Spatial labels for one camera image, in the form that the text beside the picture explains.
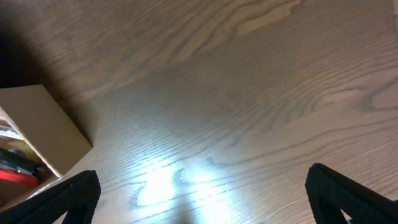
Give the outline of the blue capped white marker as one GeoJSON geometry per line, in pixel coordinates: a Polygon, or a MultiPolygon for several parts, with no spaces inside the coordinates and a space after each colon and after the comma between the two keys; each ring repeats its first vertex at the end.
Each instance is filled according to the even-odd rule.
{"type": "Polygon", "coordinates": [[[13,138],[18,140],[23,140],[24,138],[15,130],[8,126],[0,127],[0,135],[7,138],[13,138]]]}

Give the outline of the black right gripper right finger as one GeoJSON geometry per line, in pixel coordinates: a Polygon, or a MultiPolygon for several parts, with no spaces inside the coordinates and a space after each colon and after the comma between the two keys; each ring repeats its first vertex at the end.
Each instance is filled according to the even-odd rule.
{"type": "Polygon", "coordinates": [[[317,223],[397,223],[397,201],[321,164],[313,164],[305,181],[317,223]]]}

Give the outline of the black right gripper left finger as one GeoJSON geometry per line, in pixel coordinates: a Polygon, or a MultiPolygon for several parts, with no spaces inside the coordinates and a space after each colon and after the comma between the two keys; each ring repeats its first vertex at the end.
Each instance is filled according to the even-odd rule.
{"type": "Polygon", "coordinates": [[[85,170],[1,212],[1,223],[90,224],[101,195],[95,170],[85,170]]]}

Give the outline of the open cardboard box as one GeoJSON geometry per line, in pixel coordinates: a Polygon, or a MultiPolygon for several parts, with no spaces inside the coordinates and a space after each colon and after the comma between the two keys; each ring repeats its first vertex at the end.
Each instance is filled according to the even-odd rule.
{"type": "Polygon", "coordinates": [[[1,182],[1,211],[57,184],[93,146],[43,85],[1,89],[1,118],[45,164],[49,176],[35,187],[1,182]]]}

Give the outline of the red black utility knife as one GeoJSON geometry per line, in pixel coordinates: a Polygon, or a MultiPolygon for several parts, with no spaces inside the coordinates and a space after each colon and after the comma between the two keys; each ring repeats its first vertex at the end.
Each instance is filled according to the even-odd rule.
{"type": "Polygon", "coordinates": [[[1,180],[36,186],[44,175],[40,163],[1,148],[1,180]]]}

